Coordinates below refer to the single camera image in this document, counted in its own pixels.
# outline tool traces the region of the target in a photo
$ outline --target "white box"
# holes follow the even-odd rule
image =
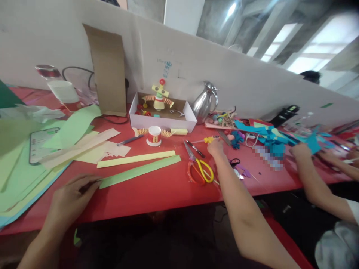
[[[129,112],[131,127],[141,129],[141,128],[149,128],[153,125],[156,125],[156,126],[159,126],[161,129],[169,129],[169,128],[187,129],[188,132],[191,133],[193,128],[196,126],[196,123],[197,123],[196,117],[194,116],[191,106],[187,101],[185,102],[183,111],[182,111],[184,113],[184,116],[182,116],[182,118],[185,118],[185,119],[176,120],[173,118],[156,118],[153,116],[153,114],[151,117],[135,114],[135,112],[137,111],[137,105],[139,102],[138,95],[139,95],[139,93],[137,92],[132,101],[130,112]],[[149,107],[153,106],[153,101],[147,101],[147,103],[148,103]],[[165,104],[164,111],[168,111],[171,109],[169,109],[169,105]],[[174,112],[173,115],[179,116],[180,114],[178,112]]]

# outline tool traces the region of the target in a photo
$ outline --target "brown cardboard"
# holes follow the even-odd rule
[[[83,24],[91,48],[101,113],[126,116],[125,54],[122,37]]]
[[[145,101],[142,99],[142,97],[146,96],[148,94],[145,93],[138,93],[138,103],[139,104],[144,104]],[[146,101],[146,104],[148,105],[147,108],[144,108],[143,110],[146,110],[147,112],[151,112],[152,116],[154,114],[159,115],[161,118],[170,118],[170,119],[174,119],[174,120],[186,120],[185,116],[180,117],[180,114],[178,112],[173,112],[170,113],[170,110],[178,110],[183,112],[183,108],[184,105],[186,104],[186,100],[178,100],[178,99],[173,99],[173,98],[169,98],[171,101],[174,102],[173,106],[170,108],[168,104],[165,104],[165,109],[161,110],[161,111],[157,111],[156,109],[153,108],[153,103],[154,101]]]

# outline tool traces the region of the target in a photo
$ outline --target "cardboard box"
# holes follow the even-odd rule
[[[151,112],[152,116],[142,116],[137,115],[138,104],[144,104],[143,96],[148,95],[144,93],[136,93],[130,108],[130,121],[131,126],[134,128],[149,128],[153,125],[159,126],[162,129],[176,128],[176,129],[187,129],[189,133],[192,132],[193,128],[196,126],[197,120],[193,114],[190,104],[185,100],[178,100],[170,98],[174,105],[172,108],[169,108],[169,105],[165,104],[165,109],[161,111],[156,111],[153,108],[153,101],[147,101],[148,107],[145,109],[148,112]],[[169,110],[179,110],[184,113],[184,116],[179,117],[178,112],[170,113]],[[160,115],[160,118],[156,118],[153,115]]]
[[[98,103],[104,115],[126,116],[122,37],[83,24],[91,48]]]

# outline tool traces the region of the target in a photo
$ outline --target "scissors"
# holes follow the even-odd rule
[[[191,174],[191,166],[193,166],[194,169],[196,170],[196,172],[201,176],[201,178],[203,180],[203,182],[202,182],[203,184],[205,184],[206,182],[211,183],[213,181],[213,178],[214,178],[212,168],[206,162],[197,159],[194,156],[193,152],[191,151],[190,147],[186,144],[186,142],[184,142],[184,145],[186,147],[188,155],[190,156],[190,161],[188,163],[188,171],[187,171],[187,174],[190,177],[190,180],[193,181],[193,182],[196,182],[193,179],[192,174]],[[197,164],[198,164],[199,171],[194,165],[195,162],[197,162]],[[208,171],[210,172],[211,175],[209,175],[206,171],[203,170],[202,164],[208,168]]]

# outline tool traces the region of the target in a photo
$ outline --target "pen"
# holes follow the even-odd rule
[[[197,153],[202,157],[205,158],[206,156],[204,156],[204,154],[202,152],[200,152],[191,142],[189,142],[188,140],[186,140],[186,143],[188,145],[190,145],[195,151],[197,151]]]
[[[127,139],[127,140],[125,140],[125,141],[122,141],[122,142],[118,143],[117,146],[122,146],[122,145],[124,145],[124,144],[127,144],[127,143],[129,143],[129,142],[131,142],[131,141],[133,141],[133,140],[139,139],[139,138],[141,138],[141,137],[143,137],[143,135],[140,135],[140,136],[137,136],[137,137],[133,137],[133,138]]]

